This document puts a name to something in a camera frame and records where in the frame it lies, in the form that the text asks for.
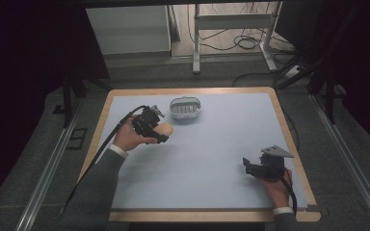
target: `human hand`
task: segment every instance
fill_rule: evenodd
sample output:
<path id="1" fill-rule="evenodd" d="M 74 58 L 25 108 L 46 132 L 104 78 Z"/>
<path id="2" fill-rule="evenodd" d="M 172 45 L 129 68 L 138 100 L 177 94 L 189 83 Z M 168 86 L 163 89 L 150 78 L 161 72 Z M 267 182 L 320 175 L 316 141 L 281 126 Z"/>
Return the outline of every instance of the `human hand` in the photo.
<path id="1" fill-rule="evenodd" d="M 130 151 L 141 143 L 157 143 L 158 140 L 151 137 L 142 137 L 138 135 L 132 126 L 133 117 L 127 119 L 122 124 L 114 137 L 113 144 L 124 151 Z"/>
<path id="2" fill-rule="evenodd" d="M 293 186 L 293 181 L 291 179 L 291 170 L 286 169 L 283 176 L 284 180 L 289 184 L 290 187 Z M 289 207 L 289 191 L 281 182 L 281 180 L 271 181 L 263 178 L 256 177 L 256 179 L 264 186 L 266 194 L 273 202 L 273 207 Z"/>

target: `small bowl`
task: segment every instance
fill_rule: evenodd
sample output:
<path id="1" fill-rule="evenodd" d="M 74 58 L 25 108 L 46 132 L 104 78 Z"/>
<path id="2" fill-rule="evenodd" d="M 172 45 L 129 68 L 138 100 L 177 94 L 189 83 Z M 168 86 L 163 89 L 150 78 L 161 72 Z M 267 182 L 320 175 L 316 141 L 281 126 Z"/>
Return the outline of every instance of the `small bowl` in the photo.
<path id="1" fill-rule="evenodd" d="M 170 111 L 174 118 L 193 118 L 197 117 L 202 107 L 195 97 L 175 98 L 170 104 Z"/>

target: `shirt cuff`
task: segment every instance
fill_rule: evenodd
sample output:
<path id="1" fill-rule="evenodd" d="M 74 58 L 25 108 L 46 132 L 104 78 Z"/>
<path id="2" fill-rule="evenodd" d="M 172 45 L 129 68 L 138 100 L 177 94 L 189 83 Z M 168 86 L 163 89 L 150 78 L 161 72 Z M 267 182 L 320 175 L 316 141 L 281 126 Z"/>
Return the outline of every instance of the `shirt cuff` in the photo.
<path id="1" fill-rule="evenodd" d="M 110 144 L 109 148 L 115 152 L 117 152 L 122 158 L 127 159 L 128 153 L 118 146 L 113 145 L 112 143 Z"/>
<path id="2" fill-rule="evenodd" d="M 293 214 L 293 210 L 290 207 L 280 207 L 273 210 L 274 216 L 280 214 Z"/>

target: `wooden border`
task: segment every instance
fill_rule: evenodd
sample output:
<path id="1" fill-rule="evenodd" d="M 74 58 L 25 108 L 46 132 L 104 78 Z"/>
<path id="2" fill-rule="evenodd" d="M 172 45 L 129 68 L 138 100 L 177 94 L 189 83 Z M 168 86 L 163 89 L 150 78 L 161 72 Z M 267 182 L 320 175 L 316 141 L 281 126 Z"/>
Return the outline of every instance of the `wooden border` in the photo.
<path id="1" fill-rule="evenodd" d="M 92 143 L 89 148 L 85 163 L 83 164 L 80 177 L 86 171 L 90 162 L 95 156 L 96 149 L 99 145 L 101 133 L 107 116 L 110 111 L 111 104 L 115 96 L 130 96 L 130 95 L 163 95 L 163 94 L 227 94 L 227 93 L 268 93 L 271 97 L 275 112 L 280 124 L 281 130 L 285 137 L 289 152 L 293 154 L 293 164 L 299 175 L 303 186 L 304 195 L 308 206 L 317 208 L 314 194 L 308 183 L 305 171 L 300 159 L 299 153 L 294 144 L 293 138 L 288 129 L 287 122 L 284 118 L 278 97 L 272 88 L 209 88 L 209 89 L 149 89 L 149 90 L 111 90 L 107 96 L 103 111 L 97 123 Z M 300 210 L 297 213 L 298 221 L 318 221 L 321 218 L 320 212 L 309 212 L 308 210 Z M 182 212 L 182 211 L 161 211 L 161 212 L 111 212 L 110 221 L 128 221 L 128 222 L 147 222 L 147 221 L 168 221 L 168 222 L 266 222 L 273 221 L 272 211 L 197 211 L 197 212 Z"/>

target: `gray sleeve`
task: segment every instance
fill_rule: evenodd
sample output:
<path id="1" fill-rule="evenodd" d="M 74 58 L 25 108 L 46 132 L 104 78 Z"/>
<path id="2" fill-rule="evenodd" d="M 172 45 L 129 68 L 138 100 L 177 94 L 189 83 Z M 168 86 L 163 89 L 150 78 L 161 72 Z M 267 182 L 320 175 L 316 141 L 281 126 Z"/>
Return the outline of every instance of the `gray sleeve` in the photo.
<path id="1" fill-rule="evenodd" d="M 299 224 L 297 223 L 296 217 L 292 213 L 276 215 L 275 224 L 277 231 L 299 230 Z"/>
<path id="2" fill-rule="evenodd" d="M 58 230 L 104 230 L 107 227 L 119 169 L 124 161 L 111 149 L 104 152 L 75 189 Z"/>

